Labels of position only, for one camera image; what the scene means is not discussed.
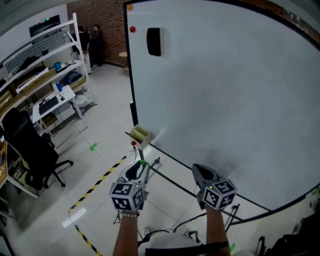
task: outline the white desk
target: white desk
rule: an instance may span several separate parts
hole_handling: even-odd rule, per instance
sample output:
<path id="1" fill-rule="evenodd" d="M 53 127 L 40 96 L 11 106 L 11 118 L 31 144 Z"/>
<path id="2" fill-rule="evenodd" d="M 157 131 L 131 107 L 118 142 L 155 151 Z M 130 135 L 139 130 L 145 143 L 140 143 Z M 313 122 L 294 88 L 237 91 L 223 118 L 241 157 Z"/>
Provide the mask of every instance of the white desk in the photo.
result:
<path id="1" fill-rule="evenodd" d="M 73 106 L 76 110 L 76 112 L 79 115 L 79 118 L 82 119 L 85 127 L 88 127 L 85 120 L 83 119 L 83 116 L 81 114 L 81 111 L 79 109 L 79 106 L 76 103 L 76 95 L 75 93 L 72 91 L 72 89 L 70 88 L 69 85 L 66 85 L 65 87 L 62 88 L 62 91 L 59 93 L 59 95 L 55 95 L 55 93 L 53 92 L 52 94 L 50 94 L 46 99 L 50 100 L 53 97 L 55 97 L 58 99 L 58 104 L 54 105 L 52 108 L 50 108 L 49 110 L 47 110 L 46 112 L 44 112 L 43 114 L 39 113 L 39 102 L 36 103 L 33 108 L 32 108 L 32 123 L 39 123 L 39 127 L 40 129 L 42 129 L 42 125 L 45 127 L 45 129 L 47 130 L 48 128 L 46 127 L 45 123 L 42 121 L 42 118 L 45 117 L 46 115 L 48 115 L 50 112 L 54 111 L 55 109 L 57 109 L 58 107 L 60 107 L 61 105 L 63 105 L 64 103 L 71 101 L 73 103 Z"/>

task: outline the whiteboard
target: whiteboard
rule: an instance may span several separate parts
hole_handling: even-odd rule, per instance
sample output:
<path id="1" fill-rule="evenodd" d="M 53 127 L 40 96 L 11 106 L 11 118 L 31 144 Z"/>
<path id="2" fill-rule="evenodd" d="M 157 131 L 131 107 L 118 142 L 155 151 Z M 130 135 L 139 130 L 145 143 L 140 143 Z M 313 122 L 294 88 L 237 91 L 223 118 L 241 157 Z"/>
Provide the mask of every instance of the whiteboard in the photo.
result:
<path id="1" fill-rule="evenodd" d="M 138 122 L 155 146 L 216 169 L 271 210 L 320 182 L 320 52 L 311 43 L 215 1 L 144 1 L 126 14 L 136 28 L 128 45 Z M 148 28 L 161 29 L 161 56 L 148 52 Z"/>

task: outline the office chair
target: office chair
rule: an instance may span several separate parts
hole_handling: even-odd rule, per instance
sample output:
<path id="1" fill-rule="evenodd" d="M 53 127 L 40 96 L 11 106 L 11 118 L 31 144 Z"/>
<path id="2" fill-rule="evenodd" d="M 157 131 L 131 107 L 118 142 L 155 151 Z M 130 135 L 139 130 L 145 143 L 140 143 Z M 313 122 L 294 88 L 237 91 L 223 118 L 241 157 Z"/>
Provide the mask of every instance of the office chair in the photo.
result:
<path id="1" fill-rule="evenodd" d="M 70 165 L 74 163 L 70 160 L 57 163 L 59 156 L 50 136 L 47 133 L 42 136 L 37 133 L 26 111 L 19 112 L 16 108 L 10 109 L 4 116 L 2 124 L 5 140 L 28 165 L 27 168 L 25 167 L 28 172 L 25 177 L 26 184 L 36 190 L 41 190 L 42 187 L 47 189 L 48 179 L 51 174 L 54 174 L 61 186 L 66 186 L 60 180 L 55 169 L 68 163 Z"/>

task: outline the tiled floor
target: tiled floor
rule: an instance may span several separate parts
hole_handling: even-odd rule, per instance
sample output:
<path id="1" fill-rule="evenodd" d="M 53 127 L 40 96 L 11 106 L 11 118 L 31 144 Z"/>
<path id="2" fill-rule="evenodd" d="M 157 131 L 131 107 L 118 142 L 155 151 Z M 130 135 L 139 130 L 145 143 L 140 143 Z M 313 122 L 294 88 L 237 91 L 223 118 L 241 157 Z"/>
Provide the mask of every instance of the tiled floor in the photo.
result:
<path id="1" fill-rule="evenodd" d="M 54 142 L 60 160 L 72 160 L 73 166 L 60 169 L 60 177 L 66 183 L 63 188 L 51 177 L 50 188 L 41 191 L 39 199 L 21 193 L 9 184 L 10 205 L 18 216 L 18 221 L 7 220 L 4 229 L 11 246 L 19 256 L 94 256 L 94 251 L 85 243 L 69 221 L 68 209 L 112 165 L 123 156 L 128 158 L 70 214 L 88 240 L 103 255 L 111 255 L 119 224 L 113 222 L 117 212 L 109 197 L 112 182 L 119 177 L 121 170 L 132 163 L 135 156 L 129 151 L 129 138 L 125 132 L 132 128 L 129 102 L 132 100 L 130 80 L 119 67 L 104 65 L 96 68 L 91 75 L 98 105 L 85 113 L 88 128 L 78 120 L 71 121 L 59 131 Z M 90 146 L 97 143 L 94 151 Z M 144 150 L 145 159 L 152 162 L 160 157 L 156 167 L 160 172 L 193 192 L 195 182 L 189 169 L 175 162 L 152 147 Z M 158 174 L 151 173 L 147 185 L 147 201 L 138 219 L 138 229 L 145 227 L 171 229 L 203 211 L 197 201 L 169 183 Z M 235 243 L 234 251 L 246 249 L 254 251 L 260 236 L 266 237 L 270 247 L 282 235 L 291 233 L 302 217 L 312 214 L 309 207 L 314 198 L 310 194 L 304 201 L 270 217 L 245 224 L 231 226 L 227 236 L 230 244 Z M 240 204 L 237 216 L 249 218 L 262 214 L 264 209 L 237 197 L 233 203 Z M 206 240 L 206 217 L 203 216 L 181 226 L 178 231 L 197 230 L 201 241 Z"/>

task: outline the brick wall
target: brick wall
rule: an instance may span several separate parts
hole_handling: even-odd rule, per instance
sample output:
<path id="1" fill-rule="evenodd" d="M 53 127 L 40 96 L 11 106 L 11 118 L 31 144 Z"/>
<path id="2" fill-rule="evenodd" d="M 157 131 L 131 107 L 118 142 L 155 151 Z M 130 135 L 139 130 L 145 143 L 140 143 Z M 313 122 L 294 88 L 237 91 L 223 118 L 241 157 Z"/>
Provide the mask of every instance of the brick wall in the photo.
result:
<path id="1" fill-rule="evenodd" d="M 79 26 L 93 34 L 93 25 L 99 24 L 103 35 L 103 59 L 112 63 L 125 64 L 119 57 L 126 51 L 123 2 L 125 0 L 81 0 L 67 3 L 68 18 L 76 13 Z"/>

